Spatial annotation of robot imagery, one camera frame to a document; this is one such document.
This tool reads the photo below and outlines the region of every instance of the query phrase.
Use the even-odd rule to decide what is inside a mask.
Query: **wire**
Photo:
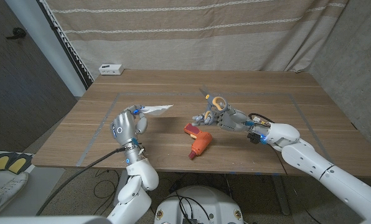
[[[104,172],[102,172],[102,173],[98,173],[98,171],[99,170],[97,170],[97,173],[96,173],[96,175],[95,175],[95,177],[98,177],[98,176],[100,176],[100,175],[102,175],[102,174],[104,174],[105,172],[109,172],[109,170],[106,170],[106,171],[104,171]],[[110,207],[110,205],[112,204],[112,201],[114,200],[114,198],[115,198],[115,193],[116,193],[116,189],[118,189],[118,185],[119,185],[119,179],[120,179],[120,175],[119,175],[119,173],[116,171],[116,170],[114,170],[114,172],[116,173],[116,175],[117,175],[117,177],[118,177],[118,183],[115,185],[112,181],[110,181],[110,180],[102,180],[102,181],[100,181],[99,183],[97,183],[96,184],[96,186],[94,186],[94,189],[93,189],[93,194],[94,194],[94,196],[96,197],[96,198],[101,198],[101,199],[103,199],[103,198],[106,198],[106,200],[98,207],[98,209],[96,209],[96,211],[93,213],[93,215],[95,215],[95,214],[97,214],[97,212],[99,211],[99,209],[102,207],[102,206],[104,206],[105,205],[105,203],[107,202],[107,201],[109,201],[109,199],[114,195],[114,197],[112,198],[112,200],[111,200],[111,202],[108,204],[108,206],[106,206],[105,207],[105,209],[104,209],[104,211],[102,211],[101,213],[100,213],[100,215],[102,215],[109,207]],[[112,193],[110,193],[109,195],[107,195],[107,196],[98,196],[97,194],[96,194],[96,188],[97,188],[97,186],[100,184],[100,183],[102,183],[102,182],[109,182],[109,183],[111,183],[112,184],[112,186],[113,186],[113,191],[112,191]]]
[[[248,115],[248,117],[249,117],[251,120],[253,120],[252,116],[259,116],[259,117],[261,117],[261,118],[263,118],[263,119],[266,119],[268,122],[275,123],[274,121],[268,119],[267,117],[265,117],[265,116],[263,116],[263,115],[261,115],[261,114],[250,113],[250,114]]]
[[[180,207],[181,213],[183,214],[183,217],[187,220],[187,222],[192,224],[192,222],[188,219],[188,214],[186,213],[186,209],[184,208],[184,205],[181,202],[182,198],[180,198],[179,194],[177,194],[177,191],[175,191],[175,193],[176,193],[177,198],[179,199],[179,207]]]
[[[86,170],[88,170],[89,168],[91,168],[92,166],[94,166],[95,164],[103,161],[104,159],[112,156],[113,154],[117,153],[117,152],[121,152],[121,151],[124,151],[124,147],[120,147],[120,148],[117,148],[115,149],[114,151],[108,153],[107,155],[97,159],[96,161],[92,162],[91,164],[89,164],[88,166],[86,166],[85,168],[81,169],[80,171],[76,172],[74,175],[72,175],[71,177],[69,177],[63,184],[61,184],[61,186],[59,188],[57,188],[57,190],[55,190],[49,197],[48,199],[44,202],[44,204],[41,206],[41,208],[39,209],[39,211],[37,211],[36,213],[36,216],[39,216],[43,210],[46,208],[46,206],[50,203],[50,201],[67,185],[69,184],[69,182],[71,182],[74,178],[76,178],[77,176],[79,176],[81,173],[85,172]]]
[[[180,197],[180,198],[186,198],[186,199],[190,199],[190,200],[192,200],[193,202],[195,202],[200,208],[202,208],[202,210],[205,212],[205,215],[206,215],[206,217],[208,218],[208,221],[209,221],[209,223],[212,223],[211,221],[210,221],[210,218],[209,218],[209,215],[208,215],[208,213],[206,212],[206,210],[205,210],[205,208],[199,203],[199,202],[197,202],[196,200],[194,200],[194,199],[192,199],[192,198],[190,198],[190,197],[185,197],[185,196],[181,196],[181,195],[178,195],[178,194],[176,194],[176,195],[171,195],[171,196],[168,196],[168,197],[166,197],[163,201],[165,201],[166,199],[168,199],[168,198],[171,198],[171,197]]]
[[[191,207],[191,203],[190,203],[190,201],[189,201],[188,199],[186,199],[186,198],[182,198],[182,199],[180,199],[180,202],[181,202],[181,200],[183,200],[183,199],[185,199],[185,200],[188,202],[188,204],[190,205],[190,209],[191,209],[191,218],[194,218],[194,212],[192,211],[192,207]]]
[[[228,183],[227,176],[224,174],[225,181],[227,182],[227,187],[228,187],[228,192],[230,193],[230,197],[233,198],[233,195],[231,194],[231,187],[230,184]]]

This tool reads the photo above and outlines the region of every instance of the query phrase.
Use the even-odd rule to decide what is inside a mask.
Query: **table surface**
[[[188,158],[194,140],[183,128],[206,109],[202,85],[246,114],[293,125],[323,157],[353,175],[371,177],[370,144],[310,74],[293,72],[126,70],[120,76],[100,75],[32,163],[85,167],[119,146],[110,123],[123,109],[134,104],[174,105],[160,116],[147,115],[147,131],[139,136],[157,171],[284,174],[272,148],[252,144],[246,133],[217,126],[200,127],[214,139],[202,156]],[[125,168],[124,159],[117,153],[95,167]],[[283,163],[289,174],[303,174]]]

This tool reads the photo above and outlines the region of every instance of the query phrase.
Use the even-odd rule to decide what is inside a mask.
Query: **orange toy drill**
[[[194,143],[191,145],[191,153],[188,155],[190,159],[193,159],[196,155],[201,155],[213,138],[210,133],[203,132],[191,124],[187,124],[184,131],[195,139]]]

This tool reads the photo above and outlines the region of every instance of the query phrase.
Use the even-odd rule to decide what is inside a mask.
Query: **yellow object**
[[[6,169],[6,164],[9,162],[10,157],[3,156],[0,157],[0,170]]]
[[[26,159],[25,158],[20,158],[20,159],[17,159],[14,163],[12,163],[8,170],[17,174],[19,172],[19,170],[25,165],[26,163]]]
[[[224,107],[222,108],[222,107],[220,106],[220,104],[217,103],[217,100],[222,100],[223,102],[225,102],[224,99],[221,98],[221,97],[219,97],[219,96],[216,96],[215,98],[213,98],[213,101],[212,101],[213,105],[215,105],[219,110],[223,110],[224,107],[225,107],[225,105],[224,105]]]
[[[207,118],[208,118],[208,115],[209,115],[210,113],[211,113],[210,111],[206,111],[204,119],[207,119]]]

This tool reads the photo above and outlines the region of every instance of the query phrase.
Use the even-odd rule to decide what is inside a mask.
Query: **white shoe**
[[[29,174],[21,172],[15,178],[0,187],[0,211],[24,188]]]

